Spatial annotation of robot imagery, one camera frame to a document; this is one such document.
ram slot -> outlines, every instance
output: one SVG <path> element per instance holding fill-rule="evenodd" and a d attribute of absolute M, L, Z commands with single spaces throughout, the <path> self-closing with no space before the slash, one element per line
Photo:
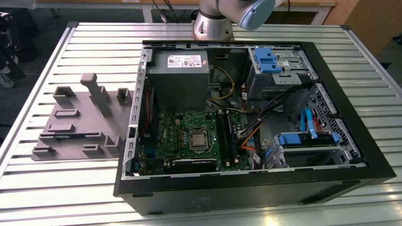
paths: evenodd
<path fill-rule="evenodd" d="M 230 166 L 231 163 L 235 163 L 235 158 L 238 155 L 230 114 L 217 114 L 217 129 L 222 165 Z"/>

slotted metal table surface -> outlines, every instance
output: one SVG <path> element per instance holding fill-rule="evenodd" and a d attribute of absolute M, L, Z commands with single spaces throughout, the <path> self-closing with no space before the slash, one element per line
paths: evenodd
<path fill-rule="evenodd" d="M 190 40 L 191 25 L 80 23 L 67 28 L 0 149 L 0 224 L 75 225 L 345 225 L 402 220 L 402 99 L 396 85 L 353 32 L 338 26 L 234 27 L 237 40 L 313 41 L 333 70 L 397 178 L 333 201 L 305 206 L 141 216 L 112 196 L 118 159 L 31 160 L 54 108 L 58 86 L 84 91 L 82 73 L 98 73 L 108 91 L 135 87 L 143 40 Z"/>

cpu socket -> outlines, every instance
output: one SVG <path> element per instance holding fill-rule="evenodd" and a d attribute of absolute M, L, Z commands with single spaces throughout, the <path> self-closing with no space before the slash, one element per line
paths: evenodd
<path fill-rule="evenodd" d="M 209 150 L 209 132 L 206 130 L 190 130 L 190 150 L 195 153 L 203 153 Z"/>

wooden cabinet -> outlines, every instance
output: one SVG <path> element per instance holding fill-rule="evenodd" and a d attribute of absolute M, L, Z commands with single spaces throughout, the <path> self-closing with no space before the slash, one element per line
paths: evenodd
<path fill-rule="evenodd" d="M 338 0 L 325 25 L 346 24 L 373 53 L 380 55 L 402 32 L 402 0 Z"/>

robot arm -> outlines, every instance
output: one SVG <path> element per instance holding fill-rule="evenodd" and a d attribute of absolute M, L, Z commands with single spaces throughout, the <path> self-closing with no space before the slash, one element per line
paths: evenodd
<path fill-rule="evenodd" d="M 285 0 L 201 0 L 201 12 L 194 26 L 199 40 L 229 40 L 233 22 L 253 31 L 266 22 L 274 7 Z"/>

